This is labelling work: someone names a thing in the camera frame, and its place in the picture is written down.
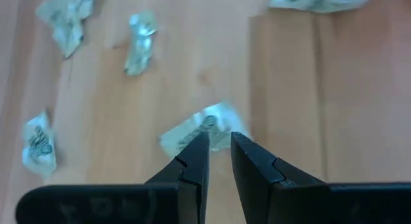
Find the wooden surface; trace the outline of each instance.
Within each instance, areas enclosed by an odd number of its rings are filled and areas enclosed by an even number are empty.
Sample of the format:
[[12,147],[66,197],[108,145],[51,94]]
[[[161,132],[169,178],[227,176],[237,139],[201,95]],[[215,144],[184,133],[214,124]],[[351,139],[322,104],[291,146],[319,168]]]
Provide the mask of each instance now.
[[[229,100],[255,140],[327,181],[411,180],[411,0],[333,15],[265,10],[268,0],[97,0],[62,60],[33,11],[0,0],[0,223],[42,184],[143,183],[168,159],[158,136]],[[128,18],[153,10],[152,67],[123,73]],[[58,169],[21,164],[21,127],[44,108]],[[211,156],[208,223],[244,223],[229,150]]]

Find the crumpled banknote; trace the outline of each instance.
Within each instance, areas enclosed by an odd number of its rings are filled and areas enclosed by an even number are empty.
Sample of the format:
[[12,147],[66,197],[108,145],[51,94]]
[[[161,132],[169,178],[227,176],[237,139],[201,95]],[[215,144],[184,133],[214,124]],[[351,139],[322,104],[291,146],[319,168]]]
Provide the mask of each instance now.
[[331,13],[363,6],[369,0],[271,0],[270,7]]
[[94,0],[47,0],[36,15],[53,29],[53,39],[69,58],[83,41],[82,20],[90,16]]
[[49,127],[46,111],[23,126],[24,149],[22,163],[31,172],[43,178],[50,176],[57,168],[54,133]]
[[148,68],[152,56],[152,35],[158,25],[152,12],[132,15],[129,25],[132,40],[124,70],[129,76],[137,76]]
[[209,132],[212,151],[230,148],[231,132],[241,132],[251,138],[234,107],[228,102],[221,102],[204,108],[161,135],[160,145],[172,159],[200,132]]

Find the crumpled paper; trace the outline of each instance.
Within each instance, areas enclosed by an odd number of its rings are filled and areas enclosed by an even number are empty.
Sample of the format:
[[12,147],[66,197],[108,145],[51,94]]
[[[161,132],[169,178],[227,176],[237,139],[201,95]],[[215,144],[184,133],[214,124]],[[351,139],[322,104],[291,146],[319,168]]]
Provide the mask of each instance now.
[[23,126],[24,149],[22,163],[31,172],[43,178],[57,168],[54,133],[44,111]]
[[270,7],[331,13],[359,8],[367,1],[369,0],[271,0]]
[[169,158],[177,156],[200,132],[209,132],[211,151],[231,146],[231,132],[251,138],[237,111],[228,102],[221,102],[192,115],[183,123],[160,136],[160,145]]
[[83,41],[82,20],[91,15],[94,0],[47,0],[36,15],[53,28],[53,39],[69,58]]
[[137,76],[148,69],[152,56],[152,35],[158,25],[152,12],[132,15],[129,20],[132,41],[124,70],[129,76]]

